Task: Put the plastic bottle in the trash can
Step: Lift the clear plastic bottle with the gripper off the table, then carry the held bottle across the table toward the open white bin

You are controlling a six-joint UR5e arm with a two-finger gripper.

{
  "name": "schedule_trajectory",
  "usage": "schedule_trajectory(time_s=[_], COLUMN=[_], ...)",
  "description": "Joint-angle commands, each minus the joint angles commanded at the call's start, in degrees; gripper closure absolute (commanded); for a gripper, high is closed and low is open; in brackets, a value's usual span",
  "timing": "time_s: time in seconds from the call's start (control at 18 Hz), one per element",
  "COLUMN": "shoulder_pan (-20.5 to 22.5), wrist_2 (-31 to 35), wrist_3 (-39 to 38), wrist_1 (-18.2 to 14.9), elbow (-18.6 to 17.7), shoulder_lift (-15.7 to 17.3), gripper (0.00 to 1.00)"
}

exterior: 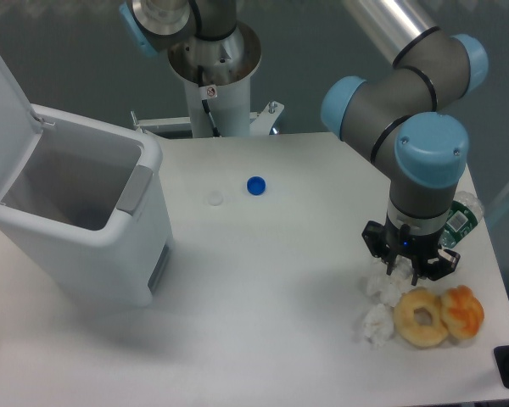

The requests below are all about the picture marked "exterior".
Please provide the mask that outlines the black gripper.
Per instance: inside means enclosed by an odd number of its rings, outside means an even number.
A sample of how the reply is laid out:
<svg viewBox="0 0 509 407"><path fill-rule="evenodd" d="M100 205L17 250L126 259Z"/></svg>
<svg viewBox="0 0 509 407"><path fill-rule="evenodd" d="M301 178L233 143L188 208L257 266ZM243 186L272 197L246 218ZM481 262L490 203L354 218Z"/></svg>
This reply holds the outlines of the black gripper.
<svg viewBox="0 0 509 407"><path fill-rule="evenodd" d="M444 228L421 235L413 224L396 226L387 216L385 224L369 220L361 233L372 257L387 265L386 275L391 276L399 257L409 259L412 267L411 285L418 280L437 281L453 273L461 256L439 244Z"/></svg>

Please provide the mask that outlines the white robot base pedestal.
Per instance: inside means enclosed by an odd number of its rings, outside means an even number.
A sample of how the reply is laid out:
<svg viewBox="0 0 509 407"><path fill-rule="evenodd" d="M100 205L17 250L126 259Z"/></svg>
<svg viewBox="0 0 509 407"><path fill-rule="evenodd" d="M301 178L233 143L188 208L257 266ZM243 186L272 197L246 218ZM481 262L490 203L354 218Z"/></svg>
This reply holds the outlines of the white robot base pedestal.
<svg viewBox="0 0 509 407"><path fill-rule="evenodd" d="M260 65L260 40L243 22L230 36L206 41L196 36L168 51L182 80L194 138L249 134L251 76Z"/></svg>

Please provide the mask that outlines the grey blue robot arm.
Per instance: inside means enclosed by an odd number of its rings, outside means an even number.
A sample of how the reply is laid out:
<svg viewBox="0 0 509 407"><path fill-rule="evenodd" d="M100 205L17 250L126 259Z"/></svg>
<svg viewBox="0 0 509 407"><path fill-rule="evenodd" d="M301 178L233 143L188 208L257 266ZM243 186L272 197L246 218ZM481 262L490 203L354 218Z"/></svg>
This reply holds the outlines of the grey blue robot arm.
<svg viewBox="0 0 509 407"><path fill-rule="evenodd" d="M373 84L337 81L322 101L322 123L389 178L386 220L362 233L371 255L388 267L407 258L414 280L437 281L460 259L442 235L469 149L464 127L440 110L483 83L487 53L470 36L445 34L414 1L344 6L393 69ZM249 86L260 40L234 1L126 1L120 15L144 53L167 53L195 137L254 132Z"/></svg>

